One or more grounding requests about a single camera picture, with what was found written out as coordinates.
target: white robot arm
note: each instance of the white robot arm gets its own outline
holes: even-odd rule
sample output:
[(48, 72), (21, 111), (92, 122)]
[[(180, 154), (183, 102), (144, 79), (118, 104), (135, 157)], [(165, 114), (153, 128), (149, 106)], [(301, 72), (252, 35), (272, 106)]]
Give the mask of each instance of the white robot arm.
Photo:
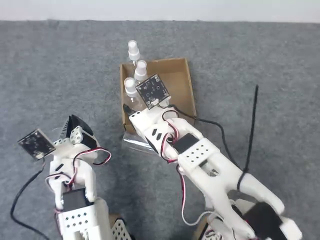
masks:
[[(227, 196), (230, 190), (237, 189), (243, 171), (225, 157), (212, 142), (186, 120), (177, 117), (174, 107), (158, 105), (151, 109), (146, 108), (131, 114), (129, 120), (138, 135), (148, 142), (160, 157), (168, 163), (178, 163), (178, 172), (181, 176), (186, 175), (200, 189), (205, 197), (206, 206), (214, 207), (214, 215), (222, 220), (224, 227), (228, 229), (224, 231), (224, 238), (221, 239), (235, 240), (237, 236), (237, 240), (248, 240), (256, 237), (257, 233), (234, 210)], [(283, 202), (249, 173), (244, 175), (240, 191), (254, 197), (258, 202), (267, 203), (278, 216), (284, 212)], [(284, 240), (302, 238), (299, 228), (292, 220), (281, 230)]]
[[(71, 115), (54, 143), (38, 129), (19, 144), (36, 160), (53, 155), (45, 181), (54, 193), (55, 220), (64, 240), (131, 240), (122, 219), (117, 219), (111, 229), (108, 205), (97, 197), (92, 165), (107, 163), (111, 153), (100, 147), (84, 121)], [(97, 151), (107, 152), (101, 163), (94, 162)]]

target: clear plastic bottle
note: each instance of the clear plastic bottle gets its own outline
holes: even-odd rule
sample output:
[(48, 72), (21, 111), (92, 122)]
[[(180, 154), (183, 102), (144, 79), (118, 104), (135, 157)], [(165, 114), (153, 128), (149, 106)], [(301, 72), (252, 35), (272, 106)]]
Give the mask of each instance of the clear plastic bottle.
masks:
[(136, 80), (136, 85), (142, 83), (147, 78), (147, 63), (146, 61), (139, 60), (134, 71), (134, 79)]
[(135, 70), (137, 67), (137, 62), (140, 59), (140, 50), (138, 48), (138, 44), (135, 40), (130, 40), (128, 42), (128, 54), (129, 54), (129, 59), (132, 64), (132, 69), (128, 72), (128, 76), (130, 78), (133, 78), (135, 76)]
[(146, 108), (143, 101), (136, 89), (136, 80), (133, 77), (127, 77), (124, 80), (124, 88), (126, 96), (124, 97), (124, 103), (135, 111), (142, 111)]

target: cardboard box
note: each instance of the cardboard box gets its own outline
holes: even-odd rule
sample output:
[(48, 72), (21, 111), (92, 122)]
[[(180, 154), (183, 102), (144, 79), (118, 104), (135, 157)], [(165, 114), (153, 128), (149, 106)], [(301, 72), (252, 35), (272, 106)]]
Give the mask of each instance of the cardboard box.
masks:
[[(124, 81), (128, 77), (128, 73), (131, 69), (133, 69), (133, 66), (129, 63), (120, 65), (121, 111), (124, 129), (128, 133), (134, 134), (136, 131), (122, 108), (124, 104), (124, 97), (126, 96)], [(196, 116), (194, 94), (191, 85), (188, 61), (186, 58), (169, 58), (147, 61), (146, 71), (148, 76), (152, 76), (154, 74), (159, 75), (171, 95), (171, 104), (175, 104), (186, 114)], [(183, 115), (180, 115), (180, 117), (186, 119), (192, 125), (195, 122), (189, 117)]]

